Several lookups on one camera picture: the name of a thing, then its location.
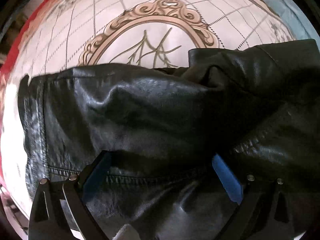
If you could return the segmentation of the white diamond-pattern scarf cloth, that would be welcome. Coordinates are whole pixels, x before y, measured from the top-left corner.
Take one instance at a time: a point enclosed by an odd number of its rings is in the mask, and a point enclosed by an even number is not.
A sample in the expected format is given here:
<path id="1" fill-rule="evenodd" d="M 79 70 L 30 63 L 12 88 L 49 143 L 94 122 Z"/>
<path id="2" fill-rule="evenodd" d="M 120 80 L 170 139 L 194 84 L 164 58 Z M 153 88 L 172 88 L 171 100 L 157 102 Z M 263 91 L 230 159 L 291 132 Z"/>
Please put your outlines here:
<path id="1" fill-rule="evenodd" d="M 1 157 L 4 182 L 28 216 L 17 93 L 20 80 L 75 66 L 128 63 L 187 67 L 193 48 L 244 50 L 297 35 L 263 0 L 48 0 L 1 72 Z"/>

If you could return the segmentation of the black leather jacket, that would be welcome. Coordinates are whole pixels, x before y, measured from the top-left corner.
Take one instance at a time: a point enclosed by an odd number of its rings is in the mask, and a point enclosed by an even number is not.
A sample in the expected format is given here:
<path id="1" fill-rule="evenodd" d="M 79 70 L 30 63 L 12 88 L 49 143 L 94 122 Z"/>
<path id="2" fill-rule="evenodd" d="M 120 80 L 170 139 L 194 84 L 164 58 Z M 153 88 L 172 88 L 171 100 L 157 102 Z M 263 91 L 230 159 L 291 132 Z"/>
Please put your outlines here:
<path id="1" fill-rule="evenodd" d="M 25 76 L 18 111 L 32 198 L 115 151 L 83 201 L 108 239 L 216 239 L 237 204 L 212 161 L 281 179 L 295 237 L 319 239 L 314 40 L 193 49 L 189 67 L 108 63 Z"/>

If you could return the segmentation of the light blue duvet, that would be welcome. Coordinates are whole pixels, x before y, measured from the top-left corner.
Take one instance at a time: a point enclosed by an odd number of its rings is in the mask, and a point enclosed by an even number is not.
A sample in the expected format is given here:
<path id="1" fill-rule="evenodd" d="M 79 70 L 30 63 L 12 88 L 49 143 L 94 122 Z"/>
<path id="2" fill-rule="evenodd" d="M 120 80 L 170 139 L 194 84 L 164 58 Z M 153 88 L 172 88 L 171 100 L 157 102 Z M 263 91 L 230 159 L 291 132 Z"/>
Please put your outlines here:
<path id="1" fill-rule="evenodd" d="M 286 24 L 298 40 L 312 38 L 319 45 L 319 35 L 293 0 L 263 0 Z"/>

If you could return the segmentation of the red floral blanket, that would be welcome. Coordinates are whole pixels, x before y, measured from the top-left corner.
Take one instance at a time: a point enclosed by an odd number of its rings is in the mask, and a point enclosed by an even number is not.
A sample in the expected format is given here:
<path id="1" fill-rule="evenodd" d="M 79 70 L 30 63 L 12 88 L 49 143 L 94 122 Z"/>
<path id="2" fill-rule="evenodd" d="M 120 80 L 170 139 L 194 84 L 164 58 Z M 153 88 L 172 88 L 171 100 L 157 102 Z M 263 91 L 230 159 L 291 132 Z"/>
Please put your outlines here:
<path id="1" fill-rule="evenodd" d="M 19 53 L 18 46 L 24 33 L 29 29 L 30 23 L 35 20 L 40 10 L 52 1 L 43 0 L 36 6 L 30 18 L 15 27 L 14 22 L 30 0 L 1 0 L 1 55 L 5 56 L 5 59 L 1 60 L 1 118 L 4 114 L 5 89 Z"/>

